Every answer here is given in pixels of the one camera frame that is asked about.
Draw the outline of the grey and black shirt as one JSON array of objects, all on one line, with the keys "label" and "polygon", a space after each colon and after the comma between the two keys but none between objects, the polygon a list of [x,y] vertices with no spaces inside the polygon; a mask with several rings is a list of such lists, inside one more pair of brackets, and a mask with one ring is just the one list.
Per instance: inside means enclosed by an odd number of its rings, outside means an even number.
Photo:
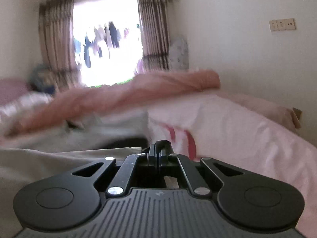
[{"label": "grey and black shirt", "polygon": [[62,124],[6,141],[1,145],[1,237],[13,237],[21,230],[12,204],[22,187],[99,158],[122,161],[148,142],[145,110],[91,115],[74,128]]}]

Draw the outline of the pile of clothes by curtain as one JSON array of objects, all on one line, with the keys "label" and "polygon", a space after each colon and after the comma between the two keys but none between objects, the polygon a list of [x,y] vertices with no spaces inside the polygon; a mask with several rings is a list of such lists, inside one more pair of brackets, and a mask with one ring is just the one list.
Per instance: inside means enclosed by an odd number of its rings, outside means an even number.
[{"label": "pile of clothes by curtain", "polygon": [[45,64],[37,65],[29,76],[29,86],[37,92],[55,94],[55,83],[49,67]]}]

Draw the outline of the pink printed bed sheet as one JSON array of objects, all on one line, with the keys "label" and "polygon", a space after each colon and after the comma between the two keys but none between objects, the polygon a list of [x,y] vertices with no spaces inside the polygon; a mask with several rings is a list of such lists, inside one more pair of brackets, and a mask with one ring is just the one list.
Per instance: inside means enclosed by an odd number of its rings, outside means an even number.
[{"label": "pink printed bed sheet", "polygon": [[296,187],[305,199],[297,229],[316,237],[316,148],[309,142],[213,90],[158,101],[148,115],[189,131],[197,158],[209,156]]}]

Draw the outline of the white pastel patterned quilt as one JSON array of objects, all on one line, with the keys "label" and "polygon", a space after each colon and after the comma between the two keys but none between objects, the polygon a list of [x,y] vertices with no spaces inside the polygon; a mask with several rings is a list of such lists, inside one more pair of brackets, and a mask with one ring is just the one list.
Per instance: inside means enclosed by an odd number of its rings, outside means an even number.
[{"label": "white pastel patterned quilt", "polygon": [[53,100],[49,94],[29,92],[18,99],[1,106],[1,124],[13,120],[14,117],[32,110],[40,105],[48,104]]}]

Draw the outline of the mauve quilted headboard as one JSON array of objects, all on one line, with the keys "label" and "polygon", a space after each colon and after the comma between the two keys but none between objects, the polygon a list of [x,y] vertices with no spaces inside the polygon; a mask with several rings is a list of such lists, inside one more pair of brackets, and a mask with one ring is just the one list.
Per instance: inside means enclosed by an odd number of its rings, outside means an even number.
[{"label": "mauve quilted headboard", "polygon": [[3,78],[0,85],[1,105],[12,102],[31,91],[30,85],[24,79],[16,77]]}]

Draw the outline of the salmon pink duvet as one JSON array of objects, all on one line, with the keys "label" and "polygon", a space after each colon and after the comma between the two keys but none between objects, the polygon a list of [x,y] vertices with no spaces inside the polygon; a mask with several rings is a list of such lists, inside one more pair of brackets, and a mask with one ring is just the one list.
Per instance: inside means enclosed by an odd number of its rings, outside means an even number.
[{"label": "salmon pink duvet", "polygon": [[220,78],[213,70],[152,72],[136,75],[124,84],[73,88],[59,93],[50,103],[27,111],[9,127],[5,136],[45,130],[91,113],[107,114],[148,101],[218,88]]}]

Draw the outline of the left striped brown curtain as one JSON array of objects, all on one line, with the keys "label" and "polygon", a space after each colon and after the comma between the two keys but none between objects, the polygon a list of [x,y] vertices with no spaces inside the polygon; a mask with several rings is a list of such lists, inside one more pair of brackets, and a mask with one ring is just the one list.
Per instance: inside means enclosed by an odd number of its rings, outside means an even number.
[{"label": "left striped brown curtain", "polygon": [[58,92],[79,85],[73,12],[74,0],[46,0],[39,5],[38,31],[42,59]]}]

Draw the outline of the striped brown curtain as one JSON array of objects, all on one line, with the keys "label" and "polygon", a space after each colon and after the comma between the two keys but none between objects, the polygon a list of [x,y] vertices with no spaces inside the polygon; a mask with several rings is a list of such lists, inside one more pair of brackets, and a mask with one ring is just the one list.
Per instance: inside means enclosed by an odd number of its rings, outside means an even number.
[{"label": "striped brown curtain", "polygon": [[143,67],[145,71],[168,71],[169,30],[167,0],[137,0]]},{"label": "striped brown curtain", "polygon": [[46,0],[39,5],[38,31],[42,59],[58,92],[79,85],[73,12],[74,0]]}]

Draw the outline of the right striped brown curtain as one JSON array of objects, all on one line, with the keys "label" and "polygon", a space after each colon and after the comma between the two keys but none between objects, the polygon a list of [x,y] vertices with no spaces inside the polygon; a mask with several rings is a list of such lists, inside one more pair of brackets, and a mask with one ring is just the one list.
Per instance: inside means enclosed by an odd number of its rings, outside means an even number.
[{"label": "right striped brown curtain", "polygon": [[137,0],[143,67],[145,71],[168,71],[169,30],[167,0]]}]

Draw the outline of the wall socket plate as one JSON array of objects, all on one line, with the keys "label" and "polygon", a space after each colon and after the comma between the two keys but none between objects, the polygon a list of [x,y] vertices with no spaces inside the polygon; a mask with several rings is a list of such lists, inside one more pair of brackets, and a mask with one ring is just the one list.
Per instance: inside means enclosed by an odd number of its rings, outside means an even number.
[{"label": "wall socket plate", "polygon": [[295,20],[289,19],[278,19],[269,21],[270,31],[294,31],[296,30]]}]

